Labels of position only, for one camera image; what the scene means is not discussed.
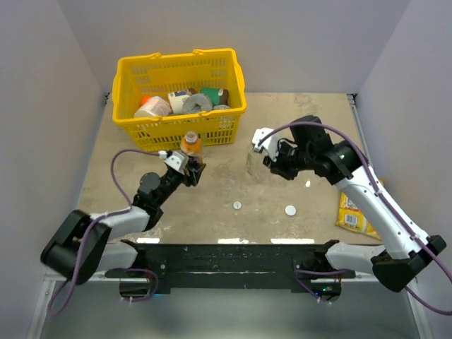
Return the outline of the clear plastic bottle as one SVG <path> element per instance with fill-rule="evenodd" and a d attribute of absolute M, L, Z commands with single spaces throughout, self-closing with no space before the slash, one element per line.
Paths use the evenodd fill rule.
<path fill-rule="evenodd" d="M 267 180 L 270 176 L 270 170 L 264 165 L 266 153 L 254 152 L 253 146 L 247 150 L 246 156 L 246 172 L 254 182 L 260 184 Z"/>

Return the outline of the orange drink bottle blue label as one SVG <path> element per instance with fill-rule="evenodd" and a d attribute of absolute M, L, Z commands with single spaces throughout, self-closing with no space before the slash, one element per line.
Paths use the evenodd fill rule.
<path fill-rule="evenodd" d="M 187 131 L 181 140 L 180 148 L 184 154 L 194 158 L 199 163 L 203 163 L 203 144 L 196 132 Z"/>

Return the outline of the small white bottle cap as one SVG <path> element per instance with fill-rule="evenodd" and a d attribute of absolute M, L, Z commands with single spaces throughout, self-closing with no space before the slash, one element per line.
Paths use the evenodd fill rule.
<path fill-rule="evenodd" d="M 235 210 L 239 210 L 239 209 L 242 208 L 242 204 L 241 204 L 239 201 L 235 201 L 235 202 L 233 203 L 233 208 L 234 208 Z"/>

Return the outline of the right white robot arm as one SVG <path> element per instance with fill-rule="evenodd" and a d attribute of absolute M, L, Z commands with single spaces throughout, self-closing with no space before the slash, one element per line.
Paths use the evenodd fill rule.
<path fill-rule="evenodd" d="M 288 141 L 280 132 L 290 130 Z M 263 164 L 286 180 L 309 170 L 345 194 L 380 236 L 380 246 L 331 241 L 314 261 L 325 278 L 338 270 L 372 274 L 387 289 L 400 292 L 446 248 L 439 235 L 429 235 L 395 202 L 377 178 L 370 162 L 343 132 L 318 117 L 299 118 L 286 127 L 262 128 L 252 138 L 254 152 L 264 152 Z"/>

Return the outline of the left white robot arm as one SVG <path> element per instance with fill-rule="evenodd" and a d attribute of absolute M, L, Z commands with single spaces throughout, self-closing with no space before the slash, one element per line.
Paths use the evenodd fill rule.
<path fill-rule="evenodd" d="M 163 203 L 179 186 L 196 186 L 206 164 L 196 157 L 179 162 L 172 155 L 165 166 L 162 176 L 149 172 L 141 177 L 131 205 L 123 210 L 71 211 L 42 250 L 41 263 L 77 285 L 98 271 L 117 268 L 131 277 L 142 275 L 145 258 L 129 244 L 109 241 L 154 228 L 163 215 Z"/>

